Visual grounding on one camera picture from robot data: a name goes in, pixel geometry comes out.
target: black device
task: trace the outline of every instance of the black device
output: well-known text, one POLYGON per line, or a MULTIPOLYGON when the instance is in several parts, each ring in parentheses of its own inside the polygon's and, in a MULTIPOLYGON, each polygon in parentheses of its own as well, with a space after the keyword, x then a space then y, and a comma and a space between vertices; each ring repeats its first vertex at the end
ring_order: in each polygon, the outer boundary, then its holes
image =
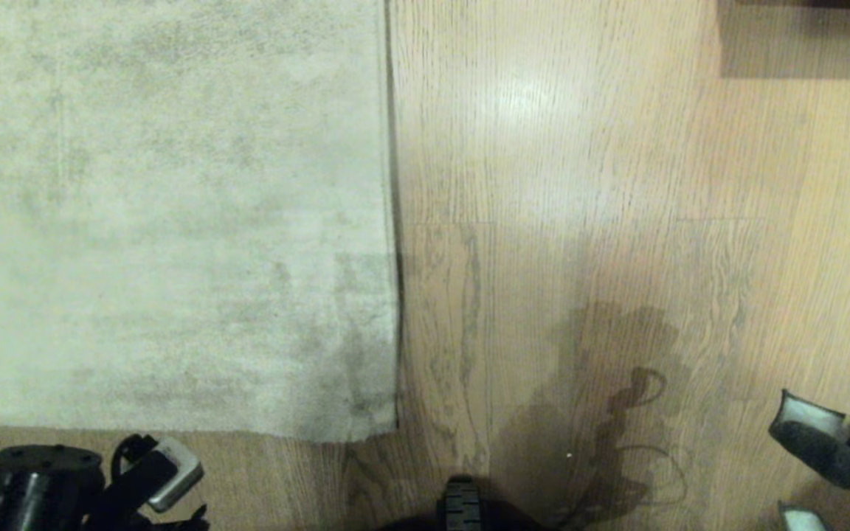
POLYGON ((198 457, 172 437, 125 438, 111 481, 94 451, 28 445, 0 451, 0 531, 207 531, 205 505, 190 520, 152 524, 144 504, 169 510, 202 478, 198 457))

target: gray rug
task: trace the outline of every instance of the gray rug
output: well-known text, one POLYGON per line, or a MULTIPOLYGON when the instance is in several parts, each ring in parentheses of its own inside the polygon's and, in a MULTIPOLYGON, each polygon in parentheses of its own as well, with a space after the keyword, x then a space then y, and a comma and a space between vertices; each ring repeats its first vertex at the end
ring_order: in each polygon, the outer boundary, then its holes
POLYGON ((0 2, 0 424, 394 427, 382 10, 0 2))

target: black wheel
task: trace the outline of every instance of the black wheel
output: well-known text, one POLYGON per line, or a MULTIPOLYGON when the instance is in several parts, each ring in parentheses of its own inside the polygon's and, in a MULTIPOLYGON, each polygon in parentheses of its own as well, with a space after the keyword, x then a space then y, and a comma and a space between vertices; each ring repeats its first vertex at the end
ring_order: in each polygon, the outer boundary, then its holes
POLYGON ((445 531, 481 531, 481 496, 470 477, 452 477, 438 503, 438 518, 445 531))

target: wooden floor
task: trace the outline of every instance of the wooden floor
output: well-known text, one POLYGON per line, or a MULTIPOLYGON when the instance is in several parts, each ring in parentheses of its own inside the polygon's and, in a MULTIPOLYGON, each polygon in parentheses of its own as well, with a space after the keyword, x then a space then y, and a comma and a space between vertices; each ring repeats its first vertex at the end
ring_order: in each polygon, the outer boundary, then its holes
POLYGON ((190 503, 368 529, 468 471, 591 529, 850 529, 766 434, 783 387, 850 412, 850 11, 790 3, 392 2, 401 430, 186 434, 190 503))

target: wood grain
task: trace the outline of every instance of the wood grain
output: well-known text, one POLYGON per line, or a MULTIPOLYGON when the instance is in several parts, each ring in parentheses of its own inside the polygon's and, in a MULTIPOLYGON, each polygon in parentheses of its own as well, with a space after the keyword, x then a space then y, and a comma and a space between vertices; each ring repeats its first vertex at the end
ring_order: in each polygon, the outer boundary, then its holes
MULTIPOLYGON (((794 2, 389 4, 401 427, 182 434, 218 528, 369 529, 466 471, 541 521, 850 529, 769 440, 850 412, 850 11, 794 2)), ((118 433, 0 428, 0 447, 118 433)))

